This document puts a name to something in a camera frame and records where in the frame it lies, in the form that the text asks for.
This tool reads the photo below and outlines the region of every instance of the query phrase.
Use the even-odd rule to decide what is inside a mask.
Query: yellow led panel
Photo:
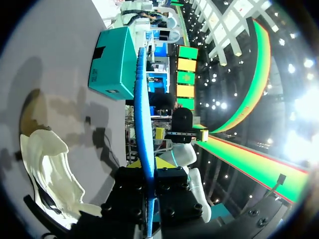
[[[194,86],[177,85],[177,97],[194,97]]]
[[[182,70],[182,71],[195,72],[196,71],[196,61],[179,58],[178,59],[178,67],[177,67],[177,69],[178,70]]]

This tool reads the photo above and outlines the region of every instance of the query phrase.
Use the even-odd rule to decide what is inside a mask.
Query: blue foam strip
[[[149,104],[148,86],[146,81],[146,50],[140,48],[134,90],[134,118],[135,118],[135,134],[138,146],[138,153],[142,169],[148,184],[147,194],[147,228],[148,237],[152,236],[152,223],[155,201],[154,187],[154,147],[153,147],[153,131],[151,122],[151,112]]]

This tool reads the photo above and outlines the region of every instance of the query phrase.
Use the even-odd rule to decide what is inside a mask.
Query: bolt
[[[257,226],[259,226],[260,228],[264,227],[267,224],[268,224],[267,218],[261,218],[257,222]]]
[[[142,214],[142,211],[139,208],[133,208],[131,209],[131,213],[134,217],[139,217]]]
[[[161,188],[163,188],[164,190],[169,190],[170,189],[169,185],[165,185],[165,184],[162,184]]]
[[[182,188],[185,189],[185,190],[188,190],[188,189],[189,189],[189,184],[188,184],[188,183],[182,183],[181,186],[182,186]]]
[[[137,191],[140,191],[140,190],[142,190],[142,186],[141,186],[141,185],[135,185],[135,189],[136,189]]]
[[[174,214],[175,214],[175,211],[173,208],[166,208],[165,209],[165,214],[168,216],[168,217],[173,217]]]
[[[201,210],[203,209],[203,205],[201,205],[200,203],[196,203],[196,204],[194,205],[194,209],[195,209],[196,211],[201,211]]]
[[[250,210],[250,211],[248,212],[248,214],[249,214],[250,216],[252,216],[252,217],[255,217],[255,216],[259,215],[259,211],[258,211],[258,210]]]
[[[106,204],[106,203],[103,203],[103,204],[101,205],[101,208],[102,208],[102,210],[109,212],[109,211],[111,211],[112,206],[111,206],[111,205],[108,205],[108,204]]]

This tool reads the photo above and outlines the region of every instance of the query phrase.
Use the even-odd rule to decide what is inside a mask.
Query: curved led display
[[[196,143],[268,189],[276,185],[280,174],[285,175],[286,179],[277,188],[276,194],[288,202],[296,202],[302,195],[309,175],[305,170],[213,136],[207,142]]]
[[[211,133],[219,133],[229,130],[243,121],[258,103],[267,84],[271,61],[269,36],[268,32],[258,22],[253,20],[253,24],[257,37],[257,61],[255,73],[253,75],[249,90],[238,110],[226,123],[217,129],[214,129],[211,131]],[[255,34],[250,31],[251,37],[253,37]]]

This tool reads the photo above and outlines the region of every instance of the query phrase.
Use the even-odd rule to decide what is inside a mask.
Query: teal box
[[[94,50],[88,86],[114,100],[131,100],[136,67],[137,56],[129,28],[102,31]]]

